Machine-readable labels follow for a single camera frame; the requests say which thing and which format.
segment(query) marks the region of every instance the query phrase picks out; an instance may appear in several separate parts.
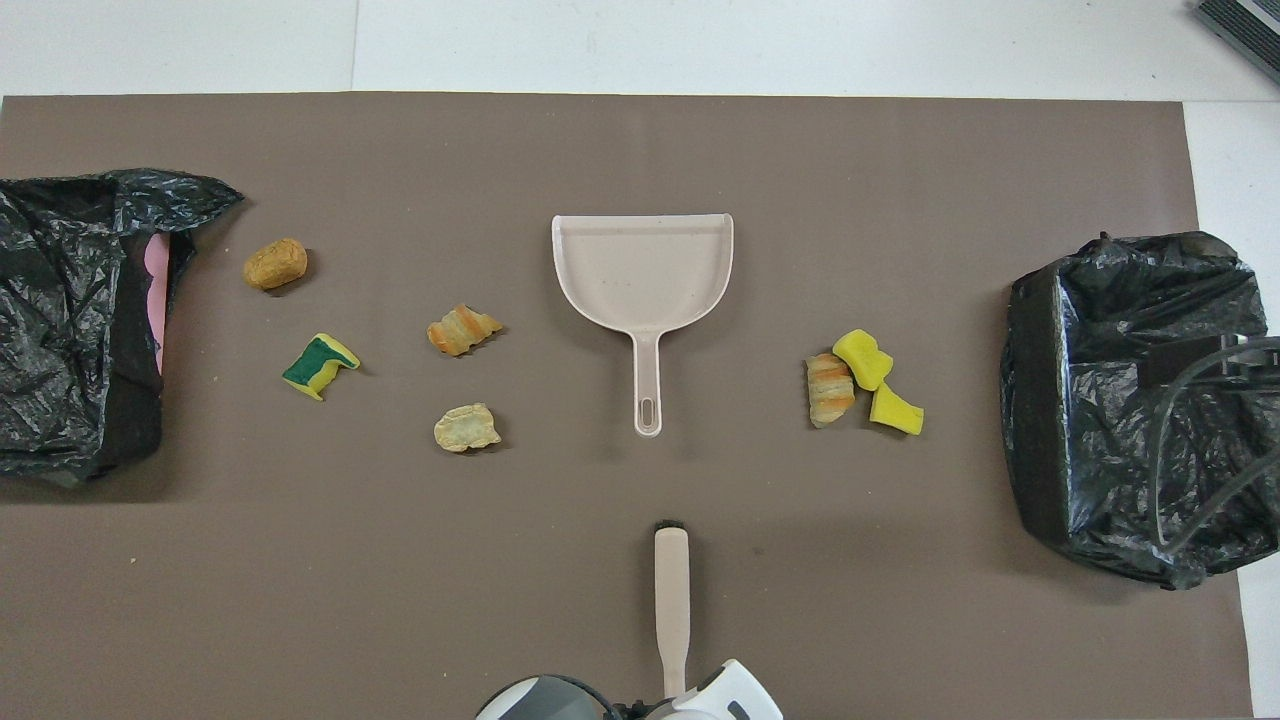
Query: green and yellow sponge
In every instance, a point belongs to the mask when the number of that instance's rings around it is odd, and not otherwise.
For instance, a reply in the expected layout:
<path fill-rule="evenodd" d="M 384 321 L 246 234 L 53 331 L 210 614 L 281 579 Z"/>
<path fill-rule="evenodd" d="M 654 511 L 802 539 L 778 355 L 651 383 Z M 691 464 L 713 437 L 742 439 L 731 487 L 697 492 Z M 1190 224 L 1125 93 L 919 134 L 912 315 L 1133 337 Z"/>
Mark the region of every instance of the green and yellow sponge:
<path fill-rule="evenodd" d="M 306 350 L 284 372 L 284 382 L 298 388 L 319 401 L 320 391 L 329 387 L 329 383 L 338 377 L 338 368 L 356 369 L 360 366 L 360 357 L 338 342 L 328 333 L 316 333 Z"/>

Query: dustpan handle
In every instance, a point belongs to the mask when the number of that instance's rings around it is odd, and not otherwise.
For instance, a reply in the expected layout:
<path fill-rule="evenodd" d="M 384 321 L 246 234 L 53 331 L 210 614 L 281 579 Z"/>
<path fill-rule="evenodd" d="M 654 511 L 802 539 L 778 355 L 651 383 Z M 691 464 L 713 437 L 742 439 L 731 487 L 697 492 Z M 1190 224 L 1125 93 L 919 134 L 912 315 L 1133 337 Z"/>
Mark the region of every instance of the dustpan handle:
<path fill-rule="evenodd" d="M 659 334 L 631 336 L 635 348 L 636 432 L 654 437 L 662 432 L 662 382 L 658 374 Z"/>

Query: brush handle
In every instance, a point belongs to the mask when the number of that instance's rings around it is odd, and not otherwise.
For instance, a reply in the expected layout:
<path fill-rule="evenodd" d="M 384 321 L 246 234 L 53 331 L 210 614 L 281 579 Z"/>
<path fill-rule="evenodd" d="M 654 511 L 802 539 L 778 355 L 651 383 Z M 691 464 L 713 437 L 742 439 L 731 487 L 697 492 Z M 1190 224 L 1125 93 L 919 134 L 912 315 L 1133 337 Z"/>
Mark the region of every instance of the brush handle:
<path fill-rule="evenodd" d="M 636 368 L 636 432 L 655 437 L 662 432 L 662 383 L 658 373 L 658 333 L 631 336 Z"/>
<path fill-rule="evenodd" d="M 662 528 L 653 536 L 653 588 L 658 656 L 666 697 L 684 693 L 689 657 L 689 533 Z"/>

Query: pink item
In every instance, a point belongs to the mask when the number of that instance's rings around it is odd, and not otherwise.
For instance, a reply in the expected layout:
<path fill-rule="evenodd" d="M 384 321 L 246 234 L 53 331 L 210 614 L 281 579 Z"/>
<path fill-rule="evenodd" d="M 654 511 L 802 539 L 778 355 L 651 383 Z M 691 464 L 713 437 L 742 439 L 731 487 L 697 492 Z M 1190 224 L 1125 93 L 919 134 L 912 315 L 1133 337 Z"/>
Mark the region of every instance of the pink item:
<path fill-rule="evenodd" d="M 169 233 L 157 232 L 151 236 L 142 252 L 142 264 L 152 278 L 151 288 L 147 290 L 147 319 L 151 320 L 151 337 L 156 341 L 156 372 L 161 373 L 165 305 L 169 300 Z"/>

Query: vent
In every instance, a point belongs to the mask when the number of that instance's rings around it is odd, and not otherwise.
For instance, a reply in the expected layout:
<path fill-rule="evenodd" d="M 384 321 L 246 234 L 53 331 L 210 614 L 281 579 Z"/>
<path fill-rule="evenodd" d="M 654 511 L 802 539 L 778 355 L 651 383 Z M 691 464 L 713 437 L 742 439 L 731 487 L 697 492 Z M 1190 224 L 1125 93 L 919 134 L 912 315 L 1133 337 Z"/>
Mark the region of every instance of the vent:
<path fill-rule="evenodd" d="M 1196 15 L 1280 83 L 1280 0 L 1204 0 Z"/>

